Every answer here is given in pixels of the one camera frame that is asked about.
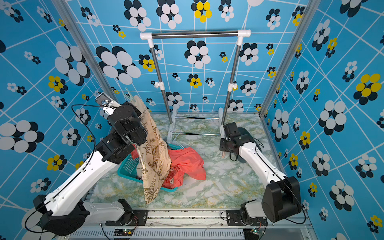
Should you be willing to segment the mint green wire hanger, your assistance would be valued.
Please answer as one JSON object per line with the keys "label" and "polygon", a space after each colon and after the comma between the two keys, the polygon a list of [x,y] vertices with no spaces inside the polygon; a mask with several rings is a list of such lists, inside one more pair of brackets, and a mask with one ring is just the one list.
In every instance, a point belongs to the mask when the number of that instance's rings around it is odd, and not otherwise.
{"label": "mint green wire hanger", "polygon": [[126,101],[131,102],[131,103],[136,102],[134,95],[128,90],[128,88],[125,88],[125,90],[123,90],[123,92],[124,92],[124,98]]}

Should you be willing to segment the beige compass print t-shirt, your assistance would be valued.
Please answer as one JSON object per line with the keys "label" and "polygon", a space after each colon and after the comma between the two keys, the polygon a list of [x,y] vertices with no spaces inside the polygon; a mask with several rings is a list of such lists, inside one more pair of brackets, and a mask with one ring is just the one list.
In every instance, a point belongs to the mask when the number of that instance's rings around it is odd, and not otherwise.
{"label": "beige compass print t-shirt", "polygon": [[168,154],[167,143],[139,96],[134,96],[131,103],[141,112],[141,124],[147,130],[144,144],[137,147],[142,168],[142,180],[146,204],[153,202],[159,194],[164,181],[169,175],[171,157]]}

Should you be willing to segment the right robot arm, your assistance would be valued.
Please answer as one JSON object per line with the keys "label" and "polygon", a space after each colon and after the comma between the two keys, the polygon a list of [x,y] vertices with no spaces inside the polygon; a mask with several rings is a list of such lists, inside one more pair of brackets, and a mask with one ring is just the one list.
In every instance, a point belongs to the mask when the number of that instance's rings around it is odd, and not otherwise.
{"label": "right robot arm", "polygon": [[295,177],[287,177],[262,153],[261,145],[245,128],[236,123],[223,126],[224,136],[220,151],[236,156],[236,161],[247,163],[257,174],[265,191],[261,200],[252,200],[241,205],[240,220],[252,225],[260,218],[275,223],[303,211],[300,184]]}

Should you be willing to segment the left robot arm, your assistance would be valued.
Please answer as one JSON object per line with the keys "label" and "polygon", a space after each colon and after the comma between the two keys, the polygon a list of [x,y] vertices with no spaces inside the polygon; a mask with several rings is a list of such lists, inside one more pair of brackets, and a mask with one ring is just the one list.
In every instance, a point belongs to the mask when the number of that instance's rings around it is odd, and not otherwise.
{"label": "left robot arm", "polygon": [[92,204],[83,198],[110,170],[121,164],[136,147],[147,140],[141,123],[141,112],[131,103],[110,103],[104,110],[115,129],[104,137],[90,157],[61,186],[48,195],[38,195],[33,203],[41,214],[37,226],[41,233],[67,236],[84,224],[112,222],[129,225],[133,210],[125,200],[109,204]]}

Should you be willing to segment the dark grey clothespin tray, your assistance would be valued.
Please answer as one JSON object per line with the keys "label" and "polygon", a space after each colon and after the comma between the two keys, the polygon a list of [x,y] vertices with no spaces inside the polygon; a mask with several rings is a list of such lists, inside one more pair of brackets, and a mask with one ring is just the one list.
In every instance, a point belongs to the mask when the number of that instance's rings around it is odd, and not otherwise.
{"label": "dark grey clothespin tray", "polygon": [[239,131],[240,135],[236,138],[236,143],[237,143],[237,147],[238,147],[237,159],[240,163],[246,163],[247,161],[240,155],[240,146],[243,146],[245,143],[248,143],[248,142],[255,143],[259,148],[263,148],[264,145],[259,140],[255,139],[249,133],[249,131],[246,130],[245,128],[239,127],[238,131]]}

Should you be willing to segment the red garment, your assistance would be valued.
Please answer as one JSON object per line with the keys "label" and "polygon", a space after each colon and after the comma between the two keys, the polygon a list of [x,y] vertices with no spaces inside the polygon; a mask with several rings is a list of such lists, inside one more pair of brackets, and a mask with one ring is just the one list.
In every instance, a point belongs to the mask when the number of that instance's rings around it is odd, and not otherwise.
{"label": "red garment", "polygon": [[[171,150],[168,148],[168,154],[172,163],[169,175],[162,187],[174,189],[182,186],[185,174],[195,180],[202,181],[206,179],[204,160],[194,149]],[[132,152],[132,155],[134,159],[139,158],[137,149]]]}

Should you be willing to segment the teal laundry basket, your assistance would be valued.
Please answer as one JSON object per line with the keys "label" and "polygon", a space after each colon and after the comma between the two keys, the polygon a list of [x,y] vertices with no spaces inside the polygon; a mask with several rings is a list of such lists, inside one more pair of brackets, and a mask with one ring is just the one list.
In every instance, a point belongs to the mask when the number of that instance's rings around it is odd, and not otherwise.
{"label": "teal laundry basket", "polygon": [[[177,145],[172,145],[172,144],[168,145],[168,147],[170,147],[171,150],[184,149],[184,147],[182,147],[182,146],[177,146]],[[139,178],[138,173],[137,173],[138,169],[139,169],[138,165],[140,165],[140,159],[139,158],[133,159],[132,154],[129,154],[129,156],[126,157],[126,159],[124,159],[121,162],[121,164],[117,170],[117,174],[121,178],[128,179],[130,181],[133,181],[133,182],[136,182],[136,183],[143,185],[143,181]],[[167,189],[167,188],[161,187],[161,190],[168,192],[168,193],[173,193],[177,189],[178,188]]]}

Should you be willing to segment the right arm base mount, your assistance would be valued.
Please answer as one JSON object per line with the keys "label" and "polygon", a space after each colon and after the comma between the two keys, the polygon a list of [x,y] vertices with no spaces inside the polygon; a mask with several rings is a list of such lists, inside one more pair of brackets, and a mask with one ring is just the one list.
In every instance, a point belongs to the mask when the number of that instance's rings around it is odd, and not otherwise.
{"label": "right arm base mount", "polygon": [[221,214],[221,218],[230,227],[266,227],[268,221],[263,217],[250,217],[243,210],[226,210]]}

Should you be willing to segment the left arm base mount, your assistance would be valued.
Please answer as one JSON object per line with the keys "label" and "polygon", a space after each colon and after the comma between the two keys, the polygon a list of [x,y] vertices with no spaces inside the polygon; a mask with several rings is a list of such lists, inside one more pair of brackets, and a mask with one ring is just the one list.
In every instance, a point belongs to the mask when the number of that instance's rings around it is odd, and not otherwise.
{"label": "left arm base mount", "polygon": [[106,221],[106,226],[145,226],[148,210],[132,210],[124,213],[117,221]]}

